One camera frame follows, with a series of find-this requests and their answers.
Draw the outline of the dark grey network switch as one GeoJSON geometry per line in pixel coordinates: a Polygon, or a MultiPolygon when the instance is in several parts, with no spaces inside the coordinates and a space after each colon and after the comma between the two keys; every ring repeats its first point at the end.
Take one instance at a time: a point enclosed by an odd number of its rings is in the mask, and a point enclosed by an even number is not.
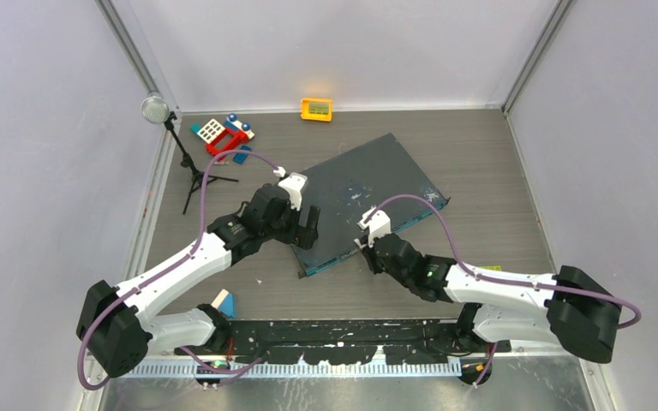
{"type": "Polygon", "coordinates": [[[294,247],[300,278],[310,277],[356,253],[362,215],[383,200],[413,194],[437,210],[449,202],[393,134],[373,139],[302,172],[304,206],[318,206],[318,239],[309,250],[294,247]]]}

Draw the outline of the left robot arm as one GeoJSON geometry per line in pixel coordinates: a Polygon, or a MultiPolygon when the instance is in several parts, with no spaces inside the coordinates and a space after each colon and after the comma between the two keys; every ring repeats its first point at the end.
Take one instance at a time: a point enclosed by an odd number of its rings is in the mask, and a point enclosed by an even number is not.
{"type": "Polygon", "coordinates": [[[229,341],[224,318],[202,305],[164,315],[177,297],[211,275],[257,253],[268,241],[310,249],[318,238],[320,208],[310,206],[299,223],[306,176],[292,173],[259,188],[240,212],[216,218],[196,240],[138,277],[110,286],[101,280],[85,297],[76,335],[81,340],[78,368],[91,354],[107,375],[118,378],[152,353],[199,346],[219,354],[229,341]]]}

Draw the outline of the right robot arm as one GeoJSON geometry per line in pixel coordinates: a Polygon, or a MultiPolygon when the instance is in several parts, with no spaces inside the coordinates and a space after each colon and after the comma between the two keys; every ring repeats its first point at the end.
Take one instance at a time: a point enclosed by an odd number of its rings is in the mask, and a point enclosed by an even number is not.
{"type": "Polygon", "coordinates": [[[577,267],[517,274],[423,254],[398,235],[356,239],[369,269],[386,273],[425,301],[461,303],[455,340],[466,351],[505,340],[558,344],[600,364],[613,358],[621,305],[577,267]]]}

